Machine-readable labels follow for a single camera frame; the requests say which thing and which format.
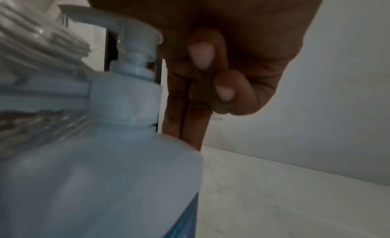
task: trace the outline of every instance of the soap dispenser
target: soap dispenser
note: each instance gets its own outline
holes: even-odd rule
[[[153,126],[162,92],[146,66],[156,60],[162,34],[144,22],[107,11],[60,8],[74,21],[118,33],[118,61],[111,62],[107,72],[89,74],[67,86],[80,93],[79,106],[85,104],[88,112],[88,132],[0,159],[2,234],[194,238],[202,157],[188,144],[156,133]],[[50,83],[36,88],[49,88]],[[10,88],[28,96],[24,87]],[[6,100],[2,95],[0,101]],[[23,110],[23,105],[16,102],[13,108]]]

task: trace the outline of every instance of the finger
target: finger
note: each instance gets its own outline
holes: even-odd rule
[[[212,111],[203,101],[197,80],[191,81],[188,93],[189,100],[180,138],[200,151]]]
[[[229,113],[247,115],[257,112],[270,100],[280,76],[254,78],[251,83],[243,73],[231,69],[216,75],[214,85]]]
[[[213,83],[218,73],[229,69],[223,35],[212,28],[201,28],[192,35],[188,43],[204,100],[213,111],[227,113]]]
[[[190,79],[168,71],[168,99],[165,109],[162,132],[180,138],[182,123],[188,103]]]

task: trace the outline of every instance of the skin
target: skin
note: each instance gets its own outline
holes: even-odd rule
[[[167,63],[169,96],[162,131],[197,150],[212,111],[252,114],[271,99],[321,1],[89,0],[163,32],[158,57]],[[194,64],[192,45],[211,45],[206,69]],[[216,87],[234,90],[234,97],[221,99]]]

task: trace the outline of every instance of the marble surface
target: marble surface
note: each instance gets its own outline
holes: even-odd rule
[[[390,187],[203,147],[197,238],[388,238]]]

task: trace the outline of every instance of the dark vertical object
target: dark vertical object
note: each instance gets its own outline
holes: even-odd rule
[[[110,62],[112,60],[118,60],[118,50],[117,50],[117,40],[116,40],[116,34],[111,33],[110,31],[107,31],[106,33],[106,55],[104,58],[104,70],[108,71],[110,68]],[[162,71],[162,65],[163,61],[160,59],[157,59],[156,61],[156,79],[155,83],[161,85],[161,71]],[[158,123],[155,124],[156,131],[158,129]]]

